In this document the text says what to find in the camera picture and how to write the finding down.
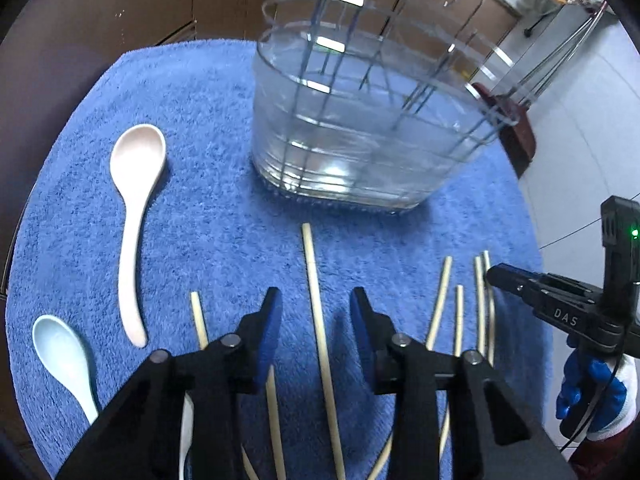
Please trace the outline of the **blue gloved right hand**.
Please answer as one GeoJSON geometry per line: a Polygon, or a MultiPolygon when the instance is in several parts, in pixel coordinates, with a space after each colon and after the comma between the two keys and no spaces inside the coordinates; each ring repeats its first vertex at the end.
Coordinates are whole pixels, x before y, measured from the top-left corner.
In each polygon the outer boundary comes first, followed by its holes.
{"type": "Polygon", "coordinates": [[[590,441],[602,441],[627,429],[637,415],[636,361],[626,354],[595,356],[567,337],[573,352],[564,364],[564,377],[556,398],[555,417],[560,433],[571,438],[585,431],[590,441]]]}

